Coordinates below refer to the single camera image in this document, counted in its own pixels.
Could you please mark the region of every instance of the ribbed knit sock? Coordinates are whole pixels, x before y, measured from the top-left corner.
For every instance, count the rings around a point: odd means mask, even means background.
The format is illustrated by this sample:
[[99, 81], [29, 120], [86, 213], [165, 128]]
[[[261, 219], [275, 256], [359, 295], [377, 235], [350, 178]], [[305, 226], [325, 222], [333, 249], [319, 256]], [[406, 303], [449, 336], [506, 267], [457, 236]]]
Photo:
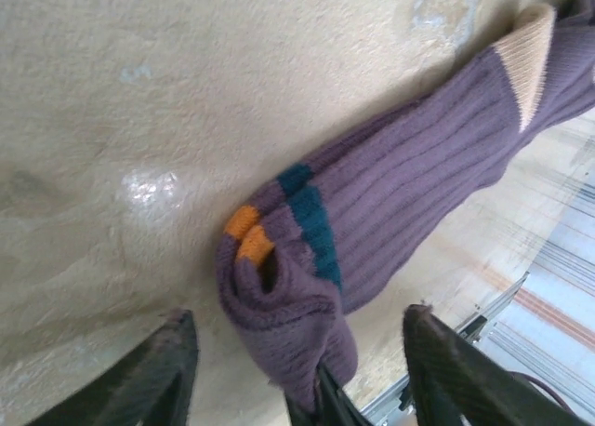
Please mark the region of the ribbed knit sock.
[[357, 352], [345, 314], [536, 134], [595, 105], [593, 5], [577, 0], [557, 22], [549, 5], [528, 7], [433, 94], [305, 157], [232, 217], [217, 253], [220, 302], [288, 396], [314, 409], [321, 361], [348, 382]]

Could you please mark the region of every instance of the peeling paint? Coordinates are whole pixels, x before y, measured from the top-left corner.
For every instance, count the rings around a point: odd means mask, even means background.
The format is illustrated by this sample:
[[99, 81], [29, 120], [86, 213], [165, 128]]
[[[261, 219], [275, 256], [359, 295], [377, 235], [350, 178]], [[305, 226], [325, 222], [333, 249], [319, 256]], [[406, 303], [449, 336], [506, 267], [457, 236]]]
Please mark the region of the peeling paint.
[[432, 31], [459, 50], [469, 42], [483, 0], [415, 0], [412, 26]]
[[151, 79], [152, 71], [149, 65], [137, 67], [126, 66], [120, 72], [120, 82], [123, 84], [136, 85], [141, 78]]

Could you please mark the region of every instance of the purple sock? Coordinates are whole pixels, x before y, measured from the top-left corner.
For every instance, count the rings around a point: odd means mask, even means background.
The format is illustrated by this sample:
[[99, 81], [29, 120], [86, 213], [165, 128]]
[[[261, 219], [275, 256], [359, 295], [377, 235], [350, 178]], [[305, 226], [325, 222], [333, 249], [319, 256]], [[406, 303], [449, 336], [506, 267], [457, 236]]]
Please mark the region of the purple sock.
[[539, 132], [595, 106], [594, 1], [559, 21], [528, 7], [433, 94], [326, 144], [236, 212], [218, 247], [220, 302], [288, 396], [314, 409], [321, 361], [348, 382], [357, 352], [345, 314]]

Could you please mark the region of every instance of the wall stain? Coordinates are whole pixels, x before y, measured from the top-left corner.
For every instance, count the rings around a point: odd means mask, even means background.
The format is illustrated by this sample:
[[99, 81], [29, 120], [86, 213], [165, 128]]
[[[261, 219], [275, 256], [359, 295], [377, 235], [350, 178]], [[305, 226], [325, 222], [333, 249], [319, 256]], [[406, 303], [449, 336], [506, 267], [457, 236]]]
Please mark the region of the wall stain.
[[2, 273], [0, 274], [0, 286], [2, 286], [5, 281], [10, 280], [19, 263], [20, 260], [16, 257], [0, 253], [0, 270], [2, 270]]
[[33, 173], [12, 165], [0, 165], [0, 213], [33, 218], [63, 211], [72, 198]]

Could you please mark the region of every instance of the teal stripe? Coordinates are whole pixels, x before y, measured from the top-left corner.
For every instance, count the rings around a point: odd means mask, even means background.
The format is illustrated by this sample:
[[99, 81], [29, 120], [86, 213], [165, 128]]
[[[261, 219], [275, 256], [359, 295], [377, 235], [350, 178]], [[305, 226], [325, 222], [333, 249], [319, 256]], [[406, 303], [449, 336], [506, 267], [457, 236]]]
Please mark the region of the teal stripe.
[[328, 222], [323, 199], [318, 189], [306, 185], [312, 177], [311, 169], [296, 164], [277, 177], [291, 208], [296, 223], [302, 230], [302, 239], [314, 252], [316, 276], [328, 280], [341, 289], [341, 271], [333, 232]]

